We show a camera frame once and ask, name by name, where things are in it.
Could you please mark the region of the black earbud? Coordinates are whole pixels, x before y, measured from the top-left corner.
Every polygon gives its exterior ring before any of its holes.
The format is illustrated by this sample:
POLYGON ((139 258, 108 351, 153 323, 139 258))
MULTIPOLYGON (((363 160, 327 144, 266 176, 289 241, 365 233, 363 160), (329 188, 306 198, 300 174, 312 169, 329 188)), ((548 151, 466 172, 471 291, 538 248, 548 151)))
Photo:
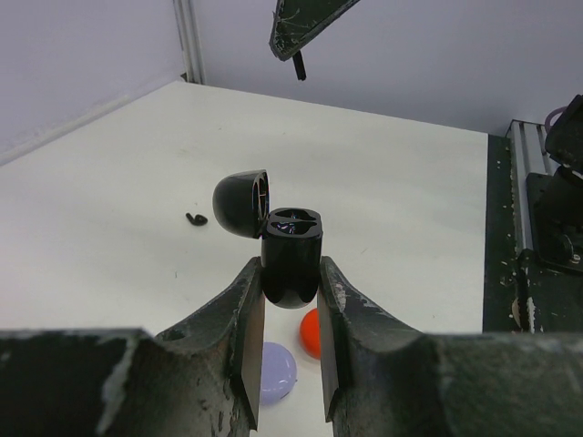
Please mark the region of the black earbud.
POLYGON ((208 223, 208 219, 200 214, 196 214, 196 215, 192 215, 191 213, 187 212, 185 214, 185 217, 187 219, 187 221, 195 227, 202 227, 205 226, 208 223))
POLYGON ((302 52, 298 51, 292 56, 295 73, 299 81, 305 81, 307 78, 305 65, 302 58, 302 52))

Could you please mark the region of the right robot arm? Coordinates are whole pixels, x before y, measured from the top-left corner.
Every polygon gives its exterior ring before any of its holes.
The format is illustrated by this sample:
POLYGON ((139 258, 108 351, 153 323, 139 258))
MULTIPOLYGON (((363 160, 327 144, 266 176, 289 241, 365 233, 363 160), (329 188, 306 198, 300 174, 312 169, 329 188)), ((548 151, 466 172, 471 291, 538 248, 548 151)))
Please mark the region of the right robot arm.
MULTIPOLYGON (((279 1, 273 13, 272 53, 291 60, 297 79, 307 78, 301 49, 355 5, 354 1, 279 1)), ((552 176, 525 179, 529 234, 538 262, 552 270, 582 273, 582 96, 576 95, 546 125, 547 156, 558 163, 552 176)))

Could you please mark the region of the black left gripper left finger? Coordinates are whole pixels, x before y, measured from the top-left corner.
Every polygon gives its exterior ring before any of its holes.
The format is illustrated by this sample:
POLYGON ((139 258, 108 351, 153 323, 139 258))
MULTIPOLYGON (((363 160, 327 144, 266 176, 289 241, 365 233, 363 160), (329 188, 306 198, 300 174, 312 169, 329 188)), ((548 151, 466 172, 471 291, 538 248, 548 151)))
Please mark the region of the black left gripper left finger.
POLYGON ((3 330, 4 436, 246 436, 259 422, 265 300, 250 259, 157 335, 3 330))

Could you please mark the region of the aluminium frame rail right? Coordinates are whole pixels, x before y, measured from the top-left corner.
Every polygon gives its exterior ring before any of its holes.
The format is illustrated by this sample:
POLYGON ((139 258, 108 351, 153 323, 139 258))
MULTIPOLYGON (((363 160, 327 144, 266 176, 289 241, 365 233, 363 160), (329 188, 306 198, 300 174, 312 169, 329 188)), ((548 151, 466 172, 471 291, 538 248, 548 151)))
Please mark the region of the aluminium frame rail right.
POLYGON ((204 85, 206 82, 205 71, 193 2, 174 0, 173 5, 177 18, 186 81, 204 85))

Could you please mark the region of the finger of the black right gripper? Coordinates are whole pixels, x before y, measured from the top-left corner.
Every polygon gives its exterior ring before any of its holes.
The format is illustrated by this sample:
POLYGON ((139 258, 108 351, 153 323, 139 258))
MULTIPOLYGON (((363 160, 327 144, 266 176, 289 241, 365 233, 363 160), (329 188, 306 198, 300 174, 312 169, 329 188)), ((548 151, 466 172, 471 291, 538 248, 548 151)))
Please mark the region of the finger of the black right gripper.
POLYGON ((281 61, 291 59, 358 0, 279 0, 273 13, 270 49, 281 61))

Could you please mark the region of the black earbud charging case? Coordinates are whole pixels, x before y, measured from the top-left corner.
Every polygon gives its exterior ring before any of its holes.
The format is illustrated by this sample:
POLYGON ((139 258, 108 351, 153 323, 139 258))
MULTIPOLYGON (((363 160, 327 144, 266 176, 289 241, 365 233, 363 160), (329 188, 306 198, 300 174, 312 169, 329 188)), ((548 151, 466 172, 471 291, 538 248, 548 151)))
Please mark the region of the black earbud charging case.
POLYGON ((266 170, 233 174, 215 187, 213 213, 229 233, 261 241, 266 299, 280 308, 302 308, 312 302, 319 287, 322 219, 305 208, 271 210, 270 200, 266 170))

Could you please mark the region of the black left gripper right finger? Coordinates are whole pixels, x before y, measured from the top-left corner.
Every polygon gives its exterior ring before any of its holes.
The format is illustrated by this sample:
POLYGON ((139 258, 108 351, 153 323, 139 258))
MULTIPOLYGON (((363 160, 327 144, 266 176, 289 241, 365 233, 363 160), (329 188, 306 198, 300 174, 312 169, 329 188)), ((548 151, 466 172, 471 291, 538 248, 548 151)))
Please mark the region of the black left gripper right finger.
POLYGON ((577 334, 428 334, 320 264, 324 417, 337 436, 579 436, 577 334))

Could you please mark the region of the orange earbud charging case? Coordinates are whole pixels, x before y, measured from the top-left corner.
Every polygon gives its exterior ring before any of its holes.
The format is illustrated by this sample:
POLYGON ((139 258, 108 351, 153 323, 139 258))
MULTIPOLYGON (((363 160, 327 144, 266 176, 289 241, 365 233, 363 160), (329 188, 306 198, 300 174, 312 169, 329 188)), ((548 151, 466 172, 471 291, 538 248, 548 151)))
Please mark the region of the orange earbud charging case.
POLYGON ((321 358, 320 324, 318 310, 309 310, 300 323, 300 342, 303 349, 314 359, 321 358))

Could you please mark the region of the purple earbud charging case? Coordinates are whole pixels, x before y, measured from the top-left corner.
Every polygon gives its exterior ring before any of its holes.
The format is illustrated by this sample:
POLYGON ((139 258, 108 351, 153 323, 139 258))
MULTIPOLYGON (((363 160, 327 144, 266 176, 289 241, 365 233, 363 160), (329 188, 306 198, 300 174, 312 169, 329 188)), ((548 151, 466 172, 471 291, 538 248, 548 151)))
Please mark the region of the purple earbud charging case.
POLYGON ((297 364, 280 343, 266 341, 262 348, 260 406, 273 405, 289 395, 297 382, 297 364))

